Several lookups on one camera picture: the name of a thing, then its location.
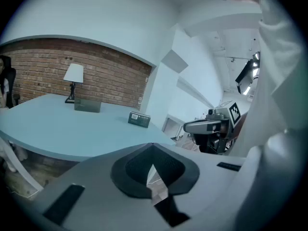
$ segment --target small black box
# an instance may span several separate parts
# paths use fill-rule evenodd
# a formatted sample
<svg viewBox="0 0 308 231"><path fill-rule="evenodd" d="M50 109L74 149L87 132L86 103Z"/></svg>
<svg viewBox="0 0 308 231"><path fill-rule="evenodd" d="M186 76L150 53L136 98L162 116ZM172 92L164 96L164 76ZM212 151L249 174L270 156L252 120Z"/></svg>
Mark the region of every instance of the small black box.
<svg viewBox="0 0 308 231"><path fill-rule="evenodd" d="M148 115L139 114L137 112L130 112L128 123L134 124L140 127L148 128L151 117Z"/></svg>

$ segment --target brick wall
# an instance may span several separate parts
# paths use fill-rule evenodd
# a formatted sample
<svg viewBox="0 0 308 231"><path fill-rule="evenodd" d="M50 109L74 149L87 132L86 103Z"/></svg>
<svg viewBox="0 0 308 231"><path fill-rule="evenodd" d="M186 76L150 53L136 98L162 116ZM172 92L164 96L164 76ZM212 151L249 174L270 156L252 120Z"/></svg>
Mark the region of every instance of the brick wall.
<svg viewBox="0 0 308 231"><path fill-rule="evenodd" d="M71 63L84 66L84 83L76 96L140 108L151 67L110 48L71 39L22 40L0 47L17 70L13 93L20 102L46 93L69 96L64 75Z"/></svg>

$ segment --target floor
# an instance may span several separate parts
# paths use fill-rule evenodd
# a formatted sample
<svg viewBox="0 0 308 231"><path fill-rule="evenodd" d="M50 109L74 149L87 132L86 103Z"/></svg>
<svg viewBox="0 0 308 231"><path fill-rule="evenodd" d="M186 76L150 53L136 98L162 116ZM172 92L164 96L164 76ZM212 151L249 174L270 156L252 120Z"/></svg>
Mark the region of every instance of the floor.
<svg viewBox="0 0 308 231"><path fill-rule="evenodd" d="M193 143L190 137L186 139L183 148L199 151L198 146ZM39 184L46 187L54 179L76 165L77 162L58 160L28 151L28 159L23 161L22 164ZM19 194L28 200L33 200L36 197L37 190L26 182L19 173L12 173L7 169L4 174L4 180L12 194ZM168 197L168 189L158 173L150 180L147 187L152 190L153 205Z"/></svg>

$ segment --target person's black hair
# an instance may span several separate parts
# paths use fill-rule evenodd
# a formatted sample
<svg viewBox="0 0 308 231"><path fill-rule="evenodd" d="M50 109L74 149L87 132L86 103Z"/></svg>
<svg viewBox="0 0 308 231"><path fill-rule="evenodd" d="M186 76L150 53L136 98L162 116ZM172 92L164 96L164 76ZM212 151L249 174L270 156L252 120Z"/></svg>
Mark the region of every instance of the person's black hair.
<svg viewBox="0 0 308 231"><path fill-rule="evenodd" d="M4 66L4 69L0 74L0 89L1 93L4 94L4 79L8 71L11 69L11 58L9 56L0 55L0 59L3 60L3 66Z"/></svg>

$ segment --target lamp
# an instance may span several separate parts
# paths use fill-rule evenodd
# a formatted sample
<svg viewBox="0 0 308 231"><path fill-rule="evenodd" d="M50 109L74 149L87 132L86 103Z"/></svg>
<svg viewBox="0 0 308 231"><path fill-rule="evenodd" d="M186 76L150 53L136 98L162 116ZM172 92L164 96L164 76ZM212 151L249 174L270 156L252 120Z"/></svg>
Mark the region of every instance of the lamp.
<svg viewBox="0 0 308 231"><path fill-rule="evenodd" d="M83 83L83 66L78 64L70 64L64 76L64 80L71 81L71 94L65 100L66 103L75 103L75 86L77 83Z"/></svg>

